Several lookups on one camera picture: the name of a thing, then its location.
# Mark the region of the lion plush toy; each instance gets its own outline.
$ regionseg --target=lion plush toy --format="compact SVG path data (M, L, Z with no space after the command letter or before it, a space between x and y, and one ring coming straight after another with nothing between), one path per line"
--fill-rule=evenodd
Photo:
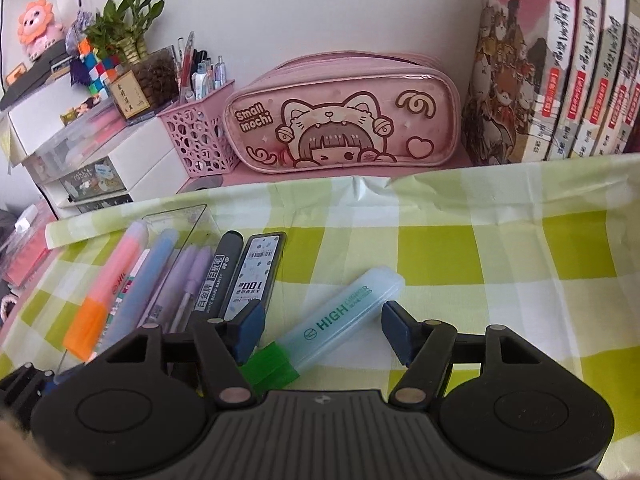
M55 22L53 5L47 0L30 2L18 22L18 38L26 46L31 62L36 61L51 45L65 37L65 29Z

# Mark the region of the black marker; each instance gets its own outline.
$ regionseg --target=black marker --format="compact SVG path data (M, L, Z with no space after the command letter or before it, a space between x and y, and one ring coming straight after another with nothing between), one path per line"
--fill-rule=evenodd
M242 246L244 246L244 239L237 231L227 231L220 238L220 243L213 256L207 277L196 298L187 327L192 322L192 319L220 317L220 308L240 259Z

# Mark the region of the rubik's cube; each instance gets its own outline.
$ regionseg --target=rubik's cube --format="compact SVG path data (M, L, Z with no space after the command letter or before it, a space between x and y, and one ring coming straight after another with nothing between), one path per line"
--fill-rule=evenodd
M91 78L89 92L91 92L91 95L99 95L101 98L106 99L109 96L107 85L116 81L124 72L118 56L98 59L86 38L80 42L78 50L80 52L80 60L89 71L89 77Z

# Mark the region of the metal screw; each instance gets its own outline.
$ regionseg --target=metal screw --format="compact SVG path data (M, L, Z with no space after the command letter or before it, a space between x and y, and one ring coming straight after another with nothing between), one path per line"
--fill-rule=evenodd
M228 404L239 404L251 399L251 392L242 386L231 386L222 390L218 397Z
M427 394L420 388L400 388L396 391L396 400L403 404L418 404L427 398Z

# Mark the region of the purple highlighter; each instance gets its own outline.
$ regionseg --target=purple highlighter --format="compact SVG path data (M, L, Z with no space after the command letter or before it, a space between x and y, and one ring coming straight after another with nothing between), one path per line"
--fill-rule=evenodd
M198 248L195 245L190 245L180 251L174 266L162 284L162 289L154 306L149 311L145 323L158 323L163 331L171 326L180 304L184 283L190 275L191 267L194 266L197 253Z
M193 310L194 300L198 295L202 282L207 275L209 266L211 264L212 252L209 246L204 246L198 252L196 259L191 267L191 271L187 277L187 281L184 284L184 296L178 307L178 312L175 315L174 322L169 329L169 332L183 332L191 311Z

